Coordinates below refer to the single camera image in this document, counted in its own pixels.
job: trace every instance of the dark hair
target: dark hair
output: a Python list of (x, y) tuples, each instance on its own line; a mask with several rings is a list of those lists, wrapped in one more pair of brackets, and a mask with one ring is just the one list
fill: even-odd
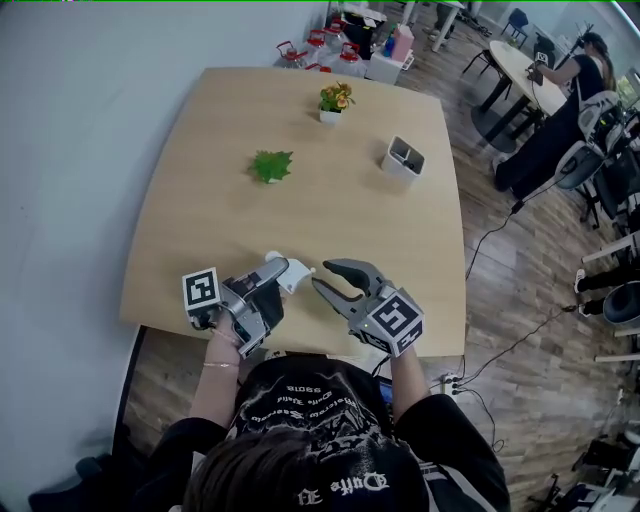
[(607, 73), (605, 73), (604, 75), (605, 88), (611, 91), (615, 91), (616, 79), (613, 72), (613, 63), (611, 62), (611, 58), (609, 57), (609, 48), (607, 47), (607, 43), (605, 43), (604, 39), (602, 39), (602, 37), (595, 32), (587, 32), (584, 36), (582, 36), (582, 42), (584, 44), (590, 44), (591, 46), (593, 46), (593, 48), (604, 59), (608, 68)]
[(299, 509), (298, 494), (315, 489), (315, 457), (304, 432), (275, 429), (224, 441), (192, 475), (183, 512)]

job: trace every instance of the power strip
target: power strip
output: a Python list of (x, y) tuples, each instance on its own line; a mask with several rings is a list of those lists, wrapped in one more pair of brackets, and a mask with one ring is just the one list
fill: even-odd
[(453, 398), (454, 402), (458, 402), (458, 395), (453, 393), (453, 385), (457, 382), (454, 381), (454, 378), (458, 376), (455, 373), (445, 373), (442, 377), (440, 377), (440, 392), (449, 395)]

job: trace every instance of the light wood tabletop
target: light wood tabletop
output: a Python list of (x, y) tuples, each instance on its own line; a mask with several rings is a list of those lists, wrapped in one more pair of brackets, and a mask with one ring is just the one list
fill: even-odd
[[(341, 80), (357, 105), (339, 124), (318, 120), (320, 89)], [(426, 157), (411, 186), (380, 162), (393, 135)], [(276, 184), (248, 171), (258, 150), (293, 151)], [(305, 71), (207, 69), (183, 107), (149, 185), (121, 302), (125, 321), (207, 337), (189, 324), (181, 276), (215, 266), (240, 276), (277, 250), (355, 295), (322, 267), (332, 258), (376, 265), (425, 313), (420, 356), (464, 352), (465, 282), (460, 203), (439, 100), (352, 77)], [(288, 296), (268, 348), (346, 356), (376, 349), (310, 280)]]
[(560, 87), (549, 79), (544, 78), (540, 86), (527, 78), (527, 68), (533, 61), (520, 50), (504, 41), (491, 41), (489, 49), (513, 85), (529, 98), (531, 106), (539, 107), (546, 115), (552, 116), (567, 101)]

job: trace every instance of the person wearing black t-shirt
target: person wearing black t-shirt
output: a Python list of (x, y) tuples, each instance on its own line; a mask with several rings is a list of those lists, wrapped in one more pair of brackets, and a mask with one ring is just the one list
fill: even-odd
[(492, 449), (430, 395), (413, 347), (391, 359), (393, 437), (376, 380), (342, 361), (271, 359), (236, 396), (234, 338), (225, 313), (190, 417), (164, 434), (130, 510), (510, 510)]
[(536, 131), (511, 158), (497, 156), (492, 163), (495, 185), (501, 192), (511, 189), (518, 199), (524, 199), (555, 174), (562, 156), (584, 136), (578, 127), (578, 91), (587, 100), (604, 90), (616, 89), (613, 64), (602, 37), (593, 32), (583, 36), (584, 55), (569, 59), (563, 66), (551, 70), (537, 65), (542, 75), (560, 85), (571, 80), (572, 93), (567, 102)]

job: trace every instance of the wooden floor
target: wooden floor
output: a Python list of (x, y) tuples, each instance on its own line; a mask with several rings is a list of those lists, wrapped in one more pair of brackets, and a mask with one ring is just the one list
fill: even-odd
[[(400, 11), (389, 7), (385, 13), (396, 21)], [(477, 63), (461, 78), (466, 64), (487, 45), (461, 23), (440, 53), (431, 52), (430, 43), (423, 49), (427, 36), (421, 27), (433, 23), (435, 8), (423, 10), (414, 27), (416, 60), (398, 85), (442, 102), (469, 264), (481, 236), (502, 224), (514, 202), (509, 194), (494, 189), (489, 164), (496, 153), (479, 145), (469, 113), (488, 95), (497, 76), (489, 69), (478, 80), (482, 67)], [(516, 99), (512, 91), (496, 109), (506, 111)], [(580, 224), (581, 207), (579, 197), (552, 189), (483, 243), (467, 282), (467, 375), (560, 307), (576, 303), (573, 278), (580, 257), (612, 239), (607, 221), (595, 232)], [(189, 410), (204, 349), (199, 339), (154, 330), (147, 333), (125, 412), (132, 439), (144, 452)], [(552, 473), (560, 475), (563, 485), (578, 478), (570, 469), (589, 441), (603, 427), (609, 430), (637, 412), (635, 406), (621, 406), (610, 414), (618, 387), (629, 380), (624, 376), (627, 366), (593, 362), (596, 354), (628, 349), (628, 342), (614, 340), (611, 328), (599, 318), (565, 314), (487, 367), (470, 385), (484, 397), (497, 424), (497, 438), (505, 441), (499, 458), (514, 510), (528, 510), (526, 497), (546, 492)], [(435, 379), (444, 371), (456, 371), (460, 362), (458, 357), (426, 360), (425, 372)], [(462, 394), (459, 404), (490, 440), (491, 422), (475, 397)]]

